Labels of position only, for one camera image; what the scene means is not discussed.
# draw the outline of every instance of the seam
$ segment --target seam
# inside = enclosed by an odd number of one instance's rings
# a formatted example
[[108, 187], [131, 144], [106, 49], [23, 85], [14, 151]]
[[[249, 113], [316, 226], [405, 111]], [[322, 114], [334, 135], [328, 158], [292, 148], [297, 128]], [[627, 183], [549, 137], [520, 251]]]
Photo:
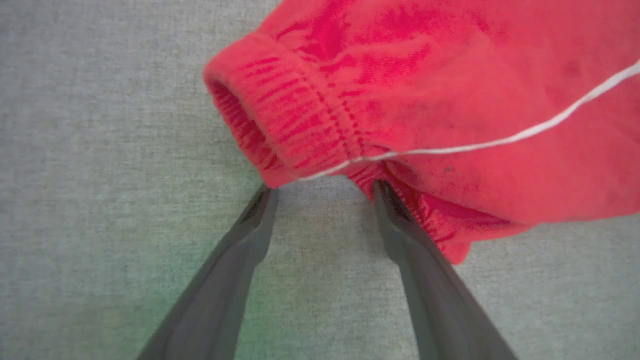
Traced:
[[443, 155], [443, 154], [454, 154], [457, 152], [467, 152], [467, 151], [475, 151], [486, 149], [489, 147], [495, 147], [500, 145], [507, 145], [510, 143], [519, 142], [521, 140], [525, 140], [532, 136], [538, 135], [546, 130], [552, 129], [556, 127], [558, 124], [565, 121], [571, 114], [573, 114], [578, 108], [580, 108], [583, 104], [596, 99], [598, 96], [608, 92], [616, 85], [620, 84], [625, 79], [631, 78], [632, 76], [640, 74], [640, 60], [638, 60], [635, 64], [613, 74], [611, 77], [606, 79], [603, 83], [600, 83], [594, 89], [589, 91], [587, 94], [583, 95], [580, 99], [571, 104], [568, 108], [558, 113], [556, 116], [552, 117], [549, 120], [536, 124], [534, 126], [528, 127], [516, 134], [511, 136], [507, 136], [505, 138], [500, 138], [497, 140], [492, 140], [489, 142], [482, 143], [473, 143], [467, 145], [459, 145], [454, 147], [443, 147], [443, 148], [431, 148], [431, 149], [414, 149], [406, 152], [396, 152], [389, 151], [383, 154], [375, 155], [375, 156], [359, 156], [357, 158], [353, 158], [347, 160], [343, 163], [340, 163], [332, 168], [320, 171], [311, 176], [300, 177], [298, 180], [307, 181], [317, 179], [318, 177], [323, 177], [326, 175], [330, 175], [334, 172], [340, 171], [343, 168], [346, 168], [354, 163], [359, 163], [363, 161], [380, 161], [389, 158], [395, 158], [401, 155]]
[[336, 109], [332, 108], [329, 105], [329, 103], [326, 101], [326, 96], [323, 95], [318, 90], [319, 88], [320, 90], [325, 90], [325, 93], [328, 95], [330, 93], [329, 91], [326, 90], [328, 86], [326, 85], [319, 86], [318, 84], [324, 83], [324, 82], [317, 81], [316, 79], [317, 76], [313, 76], [315, 74], [313, 69], [309, 67], [303, 59], [301, 59], [298, 55], [296, 55], [291, 50], [289, 50], [286, 46], [284, 46], [283, 44], [280, 44], [279, 42], [275, 41], [273, 38], [262, 33], [255, 32], [253, 36], [257, 38], [256, 40], [261, 40], [261, 41], [264, 41], [265, 43], [268, 42], [268, 44], [264, 44], [264, 45], [273, 49], [274, 52], [276, 52], [277, 54], [281, 54], [285, 58], [285, 61], [291, 60], [292, 62], [291, 68], [293, 69], [293, 71], [298, 73], [302, 82], [306, 83], [309, 89], [316, 93], [317, 100], [323, 105], [324, 112], [328, 115], [329, 120], [332, 121], [332, 125], [335, 126], [334, 131], [338, 137], [338, 140], [340, 140], [340, 144], [342, 146], [342, 150], [344, 151], [345, 157], [347, 159], [351, 158], [351, 151], [349, 149], [349, 146], [347, 145], [346, 137], [344, 136], [345, 132], [343, 131], [343, 128], [342, 128], [342, 123], [344, 122], [344, 120], [341, 120], [338, 114], [333, 113], [334, 110], [341, 109], [342, 110], [341, 112], [343, 112], [342, 118], [344, 119], [345, 117], [344, 108], [336, 108]]

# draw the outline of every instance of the gray fabric surface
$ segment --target gray fabric surface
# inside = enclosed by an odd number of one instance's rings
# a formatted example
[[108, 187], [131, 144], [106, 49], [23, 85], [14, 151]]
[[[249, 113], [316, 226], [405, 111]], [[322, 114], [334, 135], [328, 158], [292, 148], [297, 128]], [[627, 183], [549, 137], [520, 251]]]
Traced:
[[[132, 359], [260, 179], [202, 84], [275, 0], [0, 1], [0, 359]], [[282, 190], [238, 359], [413, 359], [346, 179]], [[457, 269], [522, 359], [637, 359], [640, 217], [479, 243]]]

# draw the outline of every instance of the white stripe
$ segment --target white stripe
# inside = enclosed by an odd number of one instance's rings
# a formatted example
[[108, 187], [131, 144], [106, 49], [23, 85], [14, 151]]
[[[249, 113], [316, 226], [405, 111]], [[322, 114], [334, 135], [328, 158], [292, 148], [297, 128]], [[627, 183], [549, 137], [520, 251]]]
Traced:
[[504, 145], [507, 143], [513, 143], [520, 140], [524, 140], [526, 138], [530, 138], [534, 135], [540, 134], [543, 131], [549, 130], [552, 127], [560, 124], [561, 122], [565, 121], [573, 112], [575, 112], [575, 110], [577, 110], [584, 103], [589, 102], [597, 98], [598, 96], [606, 93], [607, 91], [614, 88], [617, 84], [620, 84], [624, 79], [630, 78], [638, 74], [640, 74], [640, 60], [638, 60], [637, 63], [631, 65], [630, 67], [627, 67], [626, 69], [611, 76], [609, 79], [605, 80], [602, 84], [596, 86], [592, 91], [588, 92], [585, 96], [578, 99], [578, 101], [574, 102], [571, 106], [569, 106], [567, 109], [565, 109], [558, 115], [552, 117], [551, 119], [545, 122], [542, 122], [538, 125], [534, 125], [532, 127], [524, 129], [523, 131], [517, 134], [513, 134], [511, 136], [508, 136], [506, 138], [501, 138], [501, 139], [493, 140], [490, 142], [473, 143], [469, 145], [442, 147], [439, 149], [414, 149], [414, 150], [409, 150], [402, 153], [390, 151], [390, 152], [386, 152], [384, 154], [380, 154], [376, 156], [361, 156], [359, 158], [347, 160], [339, 165], [320, 171], [314, 175], [301, 177], [298, 180], [304, 181], [304, 180], [317, 179], [318, 177], [323, 177], [323, 176], [332, 174], [336, 171], [340, 171], [343, 168], [348, 167], [351, 164], [359, 163], [361, 161], [379, 161], [379, 160], [394, 158], [399, 155], [452, 154], [454, 152], [465, 152], [465, 151], [473, 151], [478, 149], [485, 149], [487, 147], [494, 147], [498, 145]]

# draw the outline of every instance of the red fabric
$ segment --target red fabric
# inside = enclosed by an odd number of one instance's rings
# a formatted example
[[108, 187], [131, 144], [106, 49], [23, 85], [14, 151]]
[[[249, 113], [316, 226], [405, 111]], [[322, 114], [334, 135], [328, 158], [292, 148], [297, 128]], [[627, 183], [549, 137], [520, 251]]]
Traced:
[[270, 187], [336, 167], [390, 181], [443, 253], [541, 222], [640, 209], [640, 76], [551, 119], [640, 59], [637, 0], [285, 0], [204, 78]]

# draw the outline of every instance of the elastic cuff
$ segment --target elastic cuff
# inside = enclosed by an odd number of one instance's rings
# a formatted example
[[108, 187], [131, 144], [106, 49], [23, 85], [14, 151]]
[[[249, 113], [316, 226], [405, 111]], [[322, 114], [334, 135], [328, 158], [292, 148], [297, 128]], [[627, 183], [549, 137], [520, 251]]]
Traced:
[[275, 188], [348, 160], [340, 111], [300, 59], [252, 33], [204, 69], [214, 104], [240, 149]]

